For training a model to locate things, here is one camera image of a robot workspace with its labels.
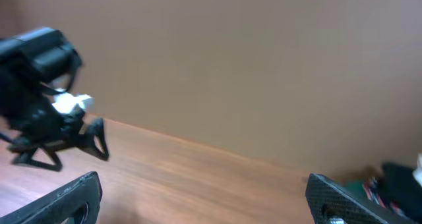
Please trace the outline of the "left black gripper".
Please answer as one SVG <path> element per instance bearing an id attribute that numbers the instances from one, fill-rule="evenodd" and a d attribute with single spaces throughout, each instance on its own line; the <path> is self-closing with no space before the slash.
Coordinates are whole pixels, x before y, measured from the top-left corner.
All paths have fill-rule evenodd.
<path id="1" fill-rule="evenodd" d="M 61 171 L 63 164 L 56 152 L 73 147 L 100 160 L 109 160 L 104 120 L 95 118 L 82 134 L 85 111 L 78 106 L 63 115 L 46 98 L 25 103 L 2 99 L 1 116 L 11 130 L 20 132 L 14 138 L 1 136 L 9 143 L 7 149 L 17 153 L 11 161 L 13 165 Z M 49 162 L 34 158 L 39 150 Z"/>

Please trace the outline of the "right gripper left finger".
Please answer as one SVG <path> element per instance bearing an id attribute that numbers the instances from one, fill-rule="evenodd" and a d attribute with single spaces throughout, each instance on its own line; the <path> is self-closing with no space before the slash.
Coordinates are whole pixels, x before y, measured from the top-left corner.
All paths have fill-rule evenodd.
<path id="1" fill-rule="evenodd" d="M 1 217 L 1 224 L 96 224 L 101 199 L 98 173 L 91 171 Z"/>

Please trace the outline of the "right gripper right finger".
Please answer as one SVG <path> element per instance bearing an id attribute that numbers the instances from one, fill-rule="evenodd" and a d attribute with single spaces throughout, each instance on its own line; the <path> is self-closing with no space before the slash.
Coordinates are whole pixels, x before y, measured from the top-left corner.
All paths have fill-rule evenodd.
<path id="1" fill-rule="evenodd" d="M 309 175 L 305 197 L 317 224 L 414 224 L 321 174 Z"/>

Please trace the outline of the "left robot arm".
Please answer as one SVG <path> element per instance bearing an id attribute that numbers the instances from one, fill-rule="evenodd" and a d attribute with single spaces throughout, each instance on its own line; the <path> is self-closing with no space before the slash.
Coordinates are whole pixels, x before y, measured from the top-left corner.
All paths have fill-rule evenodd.
<path id="1" fill-rule="evenodd" d="M 70 93 L 81 66 L 60 30 L 43 27 L 1 39 L 1 116 L 20 133 L 1 139 L 15 154 L 14 165 L 60 171 L 57 154 L 71 148 L 109 159 L 104 120 L 84 122 L 94 99 Z"/>

